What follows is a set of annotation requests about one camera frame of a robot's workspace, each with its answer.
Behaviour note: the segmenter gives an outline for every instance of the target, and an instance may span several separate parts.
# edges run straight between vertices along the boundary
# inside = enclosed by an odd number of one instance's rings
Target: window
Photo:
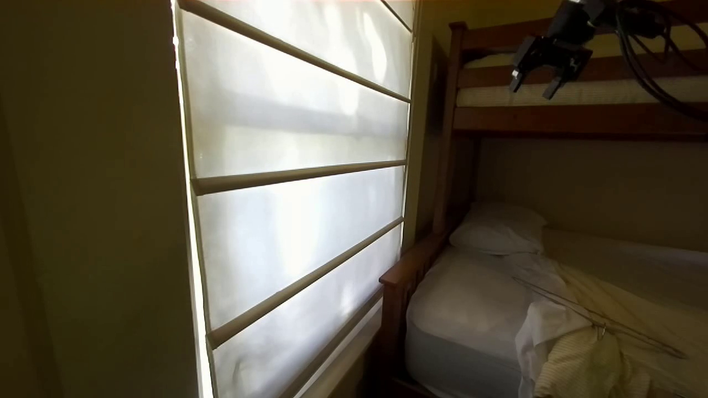
[[[174,19],[210,380],[290,395],[400,251],[411,1],[183,0]]]

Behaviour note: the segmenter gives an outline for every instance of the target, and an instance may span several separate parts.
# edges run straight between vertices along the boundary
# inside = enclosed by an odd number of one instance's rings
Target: bottom bunk
[[[472,213],[447,247],[447,239],[429,239],[424,261],[407,259],[407,271],[382,277],[378,348],[398,348],[389,362],[398,360],[424,386],[419,391],[463,398],[708,391],[705,251],[544,229],[538,214],[492,207]],[[400,284],[410,306],[391,309],[388,290],[400,298]]]

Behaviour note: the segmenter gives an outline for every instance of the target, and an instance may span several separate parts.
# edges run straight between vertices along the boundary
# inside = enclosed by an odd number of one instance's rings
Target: wooden bed frame
[[[694,22],[708,19],[703,0],[665,1]],[[492,28],[467,28],[463,22],[452,24],[452,45],[447,59],[445,115],[443,115],[443,153],[436,186],[433,231],[414,245],[403,259],[380,277],[382,283],[382,323],[372,348],[373,390],[380,395],[431,395],[419,386],[405,372],[403,335],[407,303],[445,250],[447,237],[456,225],[450,216],[450,187],[454,184],[454,140],[460,136],[539,136],[539,140],[665,140],[665,142],[708,142],[708,124],[683,116],[662,103],[608,103],[608,105],[457,105],[460,89],[507,85],[508,66],[464,69],[467,62],[514,52],[526,36],[539,36],[551,19],[534,19]],[[708,51],[687,51],[694,64],[708,69]],[[674,59],[651,64],[654,77],[699,74]],[[529,74],[526,81],[549,81],[549,70]],[[591,59],[582,81],[629,80],[621,58]]]

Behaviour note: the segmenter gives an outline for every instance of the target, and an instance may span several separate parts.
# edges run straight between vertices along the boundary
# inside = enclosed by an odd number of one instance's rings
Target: white pillow
[[[450,244],[478,255],[539,255],[546,219],[508,204],[475,204]]]

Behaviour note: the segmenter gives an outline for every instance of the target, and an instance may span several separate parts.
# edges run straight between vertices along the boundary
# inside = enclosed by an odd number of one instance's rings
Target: top bunk
[[[708,30],[701,0],[662,1]],[[576,81],[554,99],[544,89],[551,69],[536,69],[517,92],[508,90],[514,55],[526,36],[543,36],[554,19],[488,28],[452,24],[445,92],[445,134],[463,136],[555,136],[555,140],[708,140],[708,121],[682,115],[648,94],[621,58],[617,36],[598,28],[596,52]],[[662,52],[659,40],[639,62],[678,99],[708,115],[708,49],[683,22],[673,19],[680,52]]]

